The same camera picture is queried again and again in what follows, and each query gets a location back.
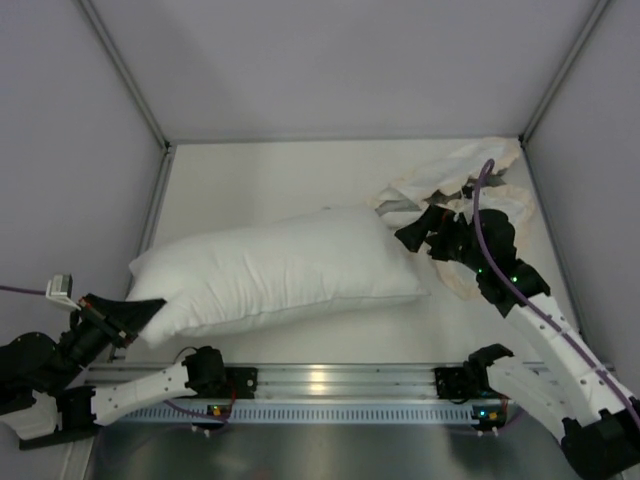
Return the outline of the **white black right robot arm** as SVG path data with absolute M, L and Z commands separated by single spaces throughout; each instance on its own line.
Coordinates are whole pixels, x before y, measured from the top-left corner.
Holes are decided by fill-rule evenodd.
M 582 479 L 608 479 L 639 463 L 639 400 L 586 345 L 549 285 L 519 258 L 515 228 L 495 209 L 470 218 L 436 205 L 396 231 L 412 253 L 469 268 L 482 297 L 529 342 L 554 376 L 549 383 L 507 347 L 493 344 L 463 364 L 467 394 L 493 391 L 515 401 L 559 443 Z

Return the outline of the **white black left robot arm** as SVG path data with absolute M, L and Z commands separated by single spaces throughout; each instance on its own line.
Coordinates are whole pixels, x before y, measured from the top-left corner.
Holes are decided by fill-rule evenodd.
M 22 451 L 91 438 L 122 417 L 161 401 L 215 394 L 226 382 L 221 353 L 201 347 L 149 376 L 111 387 L 73 386 L 109 346 L 133 343 L 162 299 L 113 301 L 87 294 L 58 340 L 29 332 L 1 348 L 1 422 Z

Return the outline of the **white pillow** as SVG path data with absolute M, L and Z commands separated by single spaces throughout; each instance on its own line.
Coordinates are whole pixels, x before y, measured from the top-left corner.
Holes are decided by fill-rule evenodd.
M 150 347 L 175 336 L 241 334 L 404 304 L 427 293 L 404 245 L 367 206 L 184 238 L 145 252 L 130 271 L 128 301 L 165 303 L 140 333 Z

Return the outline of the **grey pillowcase with cream frill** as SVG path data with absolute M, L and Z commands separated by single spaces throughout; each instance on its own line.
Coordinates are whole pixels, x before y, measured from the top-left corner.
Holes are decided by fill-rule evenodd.
M 391 181 L 366 204 L 392 230 L 417 220 L 431 205 L 451 209 L 469 218 L 473 186 L 482 166 L 492 159 L 495 166 L 482 187 L 479 206 L 507 215 L 515 227 L 515 247 L 523 251 L 528 248 L 535 202 L 529 190 L 503 179 L 520 157 L 521 147 L 515 139 L 487 137 L 477 140 Z

